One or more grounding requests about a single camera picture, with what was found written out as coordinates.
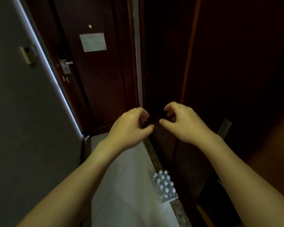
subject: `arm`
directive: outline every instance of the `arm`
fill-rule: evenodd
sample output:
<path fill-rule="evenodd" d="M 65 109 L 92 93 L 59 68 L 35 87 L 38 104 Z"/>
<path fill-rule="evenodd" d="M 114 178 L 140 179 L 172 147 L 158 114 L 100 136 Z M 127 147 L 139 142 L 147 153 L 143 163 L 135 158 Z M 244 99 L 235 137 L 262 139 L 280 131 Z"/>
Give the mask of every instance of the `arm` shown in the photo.
<path fill-rule="evenodd" d="M 153 132 L 153 125 L 145 129 L 138 126 L 139 119 L 145 122 L 148 117 L 142 108 L 124 113 L 88 159 L 50 192 L 18 227 L 78 226 L 86 204 L 91 202 L 110 164 Z"/>
<path fill-rule="evenodd" d="M 210 160 L 245 226 L 284 226 L 284 196 L 245 164 L 189 107 L 172 102 L 160 124 Z"/>

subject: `hand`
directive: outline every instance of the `hand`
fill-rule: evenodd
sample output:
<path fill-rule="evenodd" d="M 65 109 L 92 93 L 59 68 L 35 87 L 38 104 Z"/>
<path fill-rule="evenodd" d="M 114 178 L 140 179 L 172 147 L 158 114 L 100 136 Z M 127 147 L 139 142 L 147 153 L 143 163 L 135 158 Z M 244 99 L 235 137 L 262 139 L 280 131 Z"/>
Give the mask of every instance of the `hand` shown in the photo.
<path fill-rule="evenodd" d="M 184 142 L 200 148 L 200 145 L 206 143 L 215 134 L 190 107 L 171 102 L 165 106 L 164 111 L 168 111 L 169 117 L 174 115 L 172 120 L 175 122 L 160 119 L 160 124 Z"/>
<path fill-rule="evenodd" d="M 154 125 L 149 125 L 144 129 L 139 128 L 139 119 L 145 122 L 148 117 L 148 112 L 142 107 L 125 112 L 114 123 L 104 141 L 116 147 L 118 154 L 135 147 L 153 132 Z"/>

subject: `person's right arm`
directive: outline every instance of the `person's right arm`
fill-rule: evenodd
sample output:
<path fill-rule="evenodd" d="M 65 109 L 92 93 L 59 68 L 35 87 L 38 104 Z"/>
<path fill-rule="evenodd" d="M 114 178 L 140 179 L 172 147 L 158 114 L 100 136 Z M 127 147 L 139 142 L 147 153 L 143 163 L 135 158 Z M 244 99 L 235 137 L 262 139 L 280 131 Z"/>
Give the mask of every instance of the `person's right arm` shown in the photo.
<path fill-rule="evenodd" d="M 165 108 L 173 121 L 160 124 L 196 145 L 212 163 L 245 226 L 284 226 L 284 196 L 245 164 L 190 108 L 175 102 Z"/>

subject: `pack of water bottles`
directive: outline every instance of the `pack of water bottles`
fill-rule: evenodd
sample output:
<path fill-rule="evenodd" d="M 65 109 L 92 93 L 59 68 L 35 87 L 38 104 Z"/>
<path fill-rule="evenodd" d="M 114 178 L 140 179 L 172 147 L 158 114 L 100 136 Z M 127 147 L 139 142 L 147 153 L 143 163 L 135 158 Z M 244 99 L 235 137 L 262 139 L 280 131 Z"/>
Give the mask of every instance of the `pack of water bottles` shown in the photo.
<path fill-rule="evenodd" d="M 169 203 L 178 198 L 174 183 L 171 181 L 167 170 L 160 170 L 153 175 L 152 181 L 155 185 L 161 203 Z"/>

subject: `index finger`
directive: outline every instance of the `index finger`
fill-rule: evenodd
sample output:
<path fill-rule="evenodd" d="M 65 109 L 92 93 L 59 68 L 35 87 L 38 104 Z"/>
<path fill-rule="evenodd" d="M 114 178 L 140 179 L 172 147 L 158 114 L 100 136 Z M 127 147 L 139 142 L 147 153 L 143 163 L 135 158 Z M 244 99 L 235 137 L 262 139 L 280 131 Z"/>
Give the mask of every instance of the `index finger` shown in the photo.
<path fill-rule="evenodd" d="M 142 107 L 138 107 L 136 109 L 136 113 L 139 115 L 139 117 L 141 117 L 141 116 L 144 116 L 145 118 L 149 117 L 148 112 L 144 108 L 142 108 Z"/>
<path fill-rule="evenodd" d="M 176 111 L 176 109 L 179 107 L 179 104 L 176 102 L 171 102 L 169 104 L 167 104 L 164 108 L 164 111 L 170 111 L 173 110 L 174 112 Z"/>

